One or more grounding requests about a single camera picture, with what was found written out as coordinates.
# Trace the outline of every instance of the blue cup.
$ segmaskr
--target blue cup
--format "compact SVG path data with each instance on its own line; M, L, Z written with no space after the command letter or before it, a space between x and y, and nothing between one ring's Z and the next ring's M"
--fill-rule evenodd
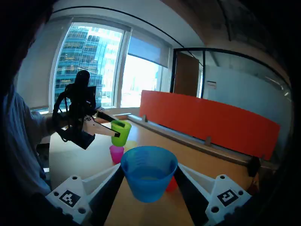
M161 198L178 166L170 151L154 146L136 147L123 154L121 167L136 199L150 203Z

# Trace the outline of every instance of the shirt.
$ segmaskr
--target shirt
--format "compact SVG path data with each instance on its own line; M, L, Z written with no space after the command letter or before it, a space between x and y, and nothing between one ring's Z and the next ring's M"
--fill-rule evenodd
M48 136L46 118L30 112L23 98L12 86L3 100L3 129L8 161L27 196L47 195L50 187L36 152L41 139Z

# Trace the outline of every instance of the paper sign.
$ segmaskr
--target paper sign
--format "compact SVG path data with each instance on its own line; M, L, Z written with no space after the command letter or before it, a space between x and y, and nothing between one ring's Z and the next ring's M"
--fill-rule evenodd
M207 81L207 87L212 88L212 89L216 89L216 82Z

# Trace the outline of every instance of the red cup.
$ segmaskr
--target red cup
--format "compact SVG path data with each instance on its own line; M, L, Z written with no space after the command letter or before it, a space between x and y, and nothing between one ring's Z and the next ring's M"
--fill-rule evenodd
M177 183L176 183L176 179L175 179L175 177L173 176L172 177L172 179L171 179L171 181L170 181L170 183L169 183L169 185L167 186L167 188L166 188L166 192L172 192L172 191L174 191L176 188L177 188Z
M125 150L124 147L117 147L115 145L110 146L112 161L115 164L120 163L124 150Z

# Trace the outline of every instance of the orange partition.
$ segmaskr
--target orange partition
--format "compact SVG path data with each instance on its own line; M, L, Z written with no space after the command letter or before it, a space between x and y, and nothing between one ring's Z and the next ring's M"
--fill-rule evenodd
M228 104L175 93L142 91L140 116L251 156L269 160L280 126L269 119Z

